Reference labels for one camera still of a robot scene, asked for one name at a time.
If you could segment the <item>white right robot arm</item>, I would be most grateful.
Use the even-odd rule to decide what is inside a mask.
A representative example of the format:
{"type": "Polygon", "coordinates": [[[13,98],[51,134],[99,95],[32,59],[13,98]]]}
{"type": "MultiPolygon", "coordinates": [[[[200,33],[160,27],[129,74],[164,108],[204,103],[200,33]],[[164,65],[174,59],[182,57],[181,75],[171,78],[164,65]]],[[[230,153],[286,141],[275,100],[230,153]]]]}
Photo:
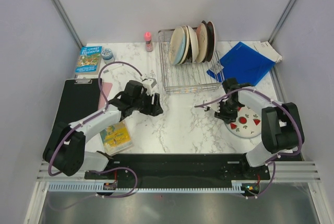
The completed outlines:
{"type": "Polygon", "coordinates": [[[243,155],[239,165],[243,178],[251,179],[258,167],[276,158],[300,154],[304,133],[296,104],[276,102],[236,78],[222,86],[226,95],[213,107],[214,116],[238,137],[260,137],[260,143],[243,155]]]}

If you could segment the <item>cream and blue leaf plate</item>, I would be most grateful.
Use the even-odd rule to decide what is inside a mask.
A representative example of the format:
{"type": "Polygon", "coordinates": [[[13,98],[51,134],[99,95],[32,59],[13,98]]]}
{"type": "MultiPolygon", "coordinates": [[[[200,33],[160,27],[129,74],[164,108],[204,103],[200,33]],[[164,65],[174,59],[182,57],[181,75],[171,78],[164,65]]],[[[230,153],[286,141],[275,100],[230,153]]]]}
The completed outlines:
{"type": "Polygon", "coordinates": [[[186,42],[185,32],[182,26],[178,26],[172,33],[169,49],[169,59],[172,65],[177,65],[181,61],[186,42]]]}

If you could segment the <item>cream and green branch plate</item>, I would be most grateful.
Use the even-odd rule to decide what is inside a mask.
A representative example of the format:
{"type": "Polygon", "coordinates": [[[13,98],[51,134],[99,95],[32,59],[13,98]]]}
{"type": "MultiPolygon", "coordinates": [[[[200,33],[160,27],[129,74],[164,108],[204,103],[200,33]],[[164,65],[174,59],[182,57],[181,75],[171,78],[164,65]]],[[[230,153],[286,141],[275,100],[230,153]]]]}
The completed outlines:
{"type": "Polygon", "coordinates": [[[183,30],[185,32],[186,42],[185,42],[185,48],[184,48],[183,57],[182,57],[181,61],[179,62],[179,64],[185,63],[185,61],[187,59],[187,55],[188,55],[189,46],[190,46],[190,37],[189,37],[188,26],[182,26],[182,28],[183,28],[183,30]]]}

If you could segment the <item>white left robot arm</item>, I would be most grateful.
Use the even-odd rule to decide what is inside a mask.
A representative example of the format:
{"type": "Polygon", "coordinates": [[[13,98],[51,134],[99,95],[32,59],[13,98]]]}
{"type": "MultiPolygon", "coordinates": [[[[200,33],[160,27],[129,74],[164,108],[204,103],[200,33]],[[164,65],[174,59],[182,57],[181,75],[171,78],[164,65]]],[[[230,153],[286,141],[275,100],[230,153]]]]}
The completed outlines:
{"type": "Polygon", "coordinates": [[[130,80],[124,91],[107,101],[104,108],[79,121],[55,125],[43,153],[43,159],[49,164],[49,176],[61,173],[72,176],[80,168],[85,168],[96,171],[104,179],[112,177],[114,165],[109,163],[106,156],[86,151],[86,143],[107,127],[123,121],[134,111],[149,116],[162,114],[160,95],[153,92],[156,84],[154,78],[141,82],[130,80]]]}

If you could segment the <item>watermelon pattern plate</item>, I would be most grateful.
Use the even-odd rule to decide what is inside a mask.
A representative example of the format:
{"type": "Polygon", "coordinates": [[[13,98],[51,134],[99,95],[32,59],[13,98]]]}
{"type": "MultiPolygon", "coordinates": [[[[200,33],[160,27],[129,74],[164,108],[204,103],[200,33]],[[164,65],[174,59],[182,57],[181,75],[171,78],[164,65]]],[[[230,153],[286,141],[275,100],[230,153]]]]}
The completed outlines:
{"type": "Polygon", "coordinates": [[[225,124],[227,129],[240,138],[254,138],[261,133],[261,117],[250,107],[239,107],[235,122],[225,124]]]}

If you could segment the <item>metal wire dish rack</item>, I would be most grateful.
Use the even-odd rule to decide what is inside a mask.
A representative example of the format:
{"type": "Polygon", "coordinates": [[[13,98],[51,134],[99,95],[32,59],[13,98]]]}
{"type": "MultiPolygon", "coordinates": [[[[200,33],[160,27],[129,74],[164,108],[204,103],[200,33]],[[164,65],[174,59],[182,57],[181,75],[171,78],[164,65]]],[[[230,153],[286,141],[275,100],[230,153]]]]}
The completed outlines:
{"type": "Polygon", "coordinates": [[[222,71],[218,67],[218,52],[215,51],[211,62],[172,65],[169,60],[172,33],[172,29],[158,31],[159,61],[165,92],[188,93],[219,88],[221,82],[217,80],[217,75],[221,75],[222,71]]]}

